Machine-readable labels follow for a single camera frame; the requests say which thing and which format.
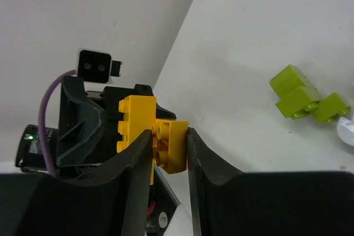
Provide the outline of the yellow lego brick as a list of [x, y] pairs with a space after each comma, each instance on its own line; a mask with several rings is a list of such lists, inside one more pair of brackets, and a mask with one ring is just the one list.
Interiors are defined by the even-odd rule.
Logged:
[[156, 120], [155, 96], [130, 95], [118, 104], [118, 111], [123, 114], [123, 120], [118, 122], [118, 133], [122, 140], [117, 142], [117, 152], [128, 148], [140, 134], [151, 129]]

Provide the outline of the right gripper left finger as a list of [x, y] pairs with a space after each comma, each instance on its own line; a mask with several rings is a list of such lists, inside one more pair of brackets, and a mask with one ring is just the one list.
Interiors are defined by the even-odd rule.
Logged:
[[74, 180], [1, 175], [2, 235], [144, 235], [152, 132]]

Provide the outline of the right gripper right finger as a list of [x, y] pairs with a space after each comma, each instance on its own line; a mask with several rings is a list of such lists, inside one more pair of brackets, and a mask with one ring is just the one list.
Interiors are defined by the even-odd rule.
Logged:
[[186, 135], [195, 235], [352, 235], [353, 174], [245, 173]]

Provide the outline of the large lime green lego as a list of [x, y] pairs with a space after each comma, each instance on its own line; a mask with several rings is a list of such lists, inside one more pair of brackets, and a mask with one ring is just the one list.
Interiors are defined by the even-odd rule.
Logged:
[[288, 65], [269, 84], [279, 101], [275, 104], [285, 118], [313, 116], [318, 123], [330, 124], [350, 113], [350, 104], [338, 93], [323, 98], [296, 66]]

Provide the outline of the yellow and red lego stack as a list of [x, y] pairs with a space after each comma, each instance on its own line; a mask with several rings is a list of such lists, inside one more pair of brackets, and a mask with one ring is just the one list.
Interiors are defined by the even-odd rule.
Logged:
[[188, 127], [188, 121], [166, 119], [156, 119], [152, 125], [154, 161], [168, 174], [186, 170]]

